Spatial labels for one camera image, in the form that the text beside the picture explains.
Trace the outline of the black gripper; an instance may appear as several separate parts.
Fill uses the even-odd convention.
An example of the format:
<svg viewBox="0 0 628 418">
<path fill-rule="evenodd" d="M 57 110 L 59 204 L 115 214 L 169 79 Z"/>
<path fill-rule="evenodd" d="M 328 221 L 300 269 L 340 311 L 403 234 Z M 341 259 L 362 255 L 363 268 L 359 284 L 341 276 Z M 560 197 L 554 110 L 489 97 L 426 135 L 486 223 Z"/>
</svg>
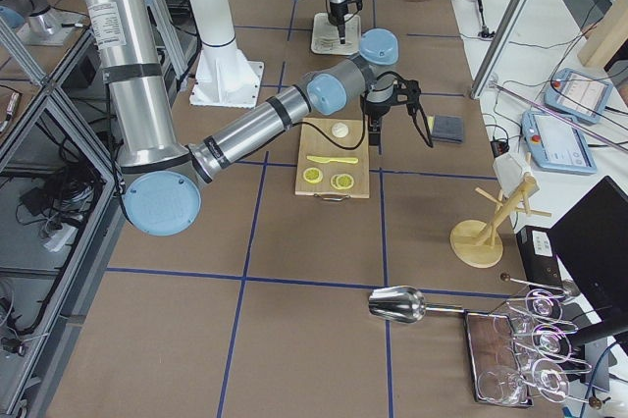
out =
<svg viewBox="0 0 628 418">
<path fill-rule="evenodd" d="M 373 90 L 360 96 L 360 107 L 366 116 L 370 145 L 381 143 L 382 119 L 393 104 L 393 89 Z"/>
<path fill-rule="evenodd" d="M 348 13 L 348 5 L 345 1 L 340 2 L 340 3 L 330 3 L 330 11 L 328 12 L 328 20 L 331 25 L 337 28 L 341 45 L 344 45 L 346 41 L 345 15 L 347 13 Z"/>
</svg>

